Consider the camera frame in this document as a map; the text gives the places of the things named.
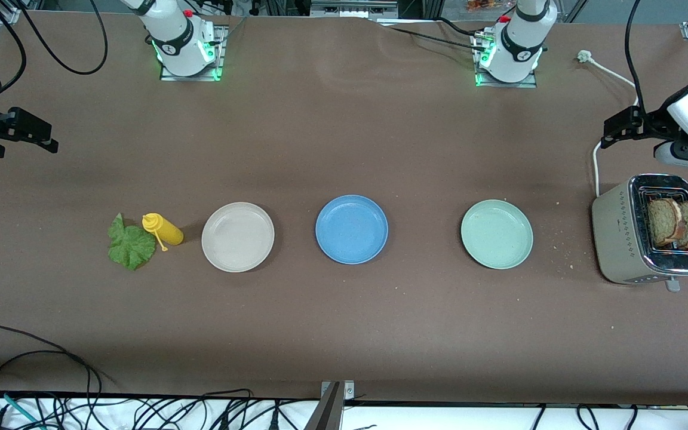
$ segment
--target mint green plate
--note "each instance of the mint green plate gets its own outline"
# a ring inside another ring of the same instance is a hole
[[[530,255],[533,229],[518,207],[487,199],[463,216],[461,240],[469,255],[480,264],[492,269],[511,269]]]

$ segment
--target yellow mustard bottle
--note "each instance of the yellow mustard bottle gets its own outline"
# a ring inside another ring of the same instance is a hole
[[[179,245],[185,238],[185,235],[180,229],[176,228],[174,224],[170,223],[166,218],[161,217],[158,213],[148,213],[142,217],[142,228],[147,232],[155,234],[158,243],[161,243],[161,251],[169,250],[169,248],[164,247],[163,242],[169,243],[170,245]]]

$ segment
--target green lettuce leaf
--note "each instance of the green lettuce leaf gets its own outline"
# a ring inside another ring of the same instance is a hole
[[[107,256],[129,270],[135,270],[147,262],[155,252],[155,237],[137,226],[124,226],[121,213],[107,229],[110,250]]]

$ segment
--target gray floor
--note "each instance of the gray floor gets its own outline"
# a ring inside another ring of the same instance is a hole
[[[417,11],[421,0],[406,0],[409,9]],[[443,16],[452,20],[491,21],[508,9],[513,0],[499,0],[495,8],[469,10],[468,0],[446,0]],[[576,0],[561,0],[565,11]],[[119,0],[96,0],[98,9],[104,12],[128,13]],[[623,24],[628,19],[632,0],[590,0],[577,17],[579,23]],[[44,8],[65,11],[91,11],[88,0],[44,0]],[[646,0],[639,6],[635,22],[639,24],[672,24],[688,19],[688,0]]]

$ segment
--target brown table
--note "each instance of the brown table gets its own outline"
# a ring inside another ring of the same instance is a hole
[[[612,285],[592,246],[589,153],[633,94],[574,57],[590,49],[628,74],[622,27],[557,25],[537,90],[507,90],[475,87],[464,49],[361,19],[248,19],[224,81],[159,82],[139,19],[104,18],[110,55],[93,76],[61,70],[17,25],[28,69],[0,109],[51,122],[60,152],[7,144],[0,160],[0,324],[62,343],[115,392],[310,397],[322,379],[354,379],[391,400],[688,403],[688,279],[680,294]],[[91,14],[36,21],[70,65],[99,58]],[[676,26],[634,27],[633,52],[648,106],[688,83]],[[16,66],[2,33],[0,75]],[[652,146],[601,152],[603,189],[643,172],[688,180]],[[319,210],[345,193],[390,221],[361,266],[331,261],[314,237]],[[535,231],[515,269],[486,269],[460,243],[462,215],[489,198]],[[242,274],[214,269],[199,243],[234,201],[264,207],[277,235]],[[137,272],[110,262],[113,217],[150,211],[188,241]],[[0,362],[34,346],[0,333]],[[0,388],[80,391],[82,378],[43,357]]]

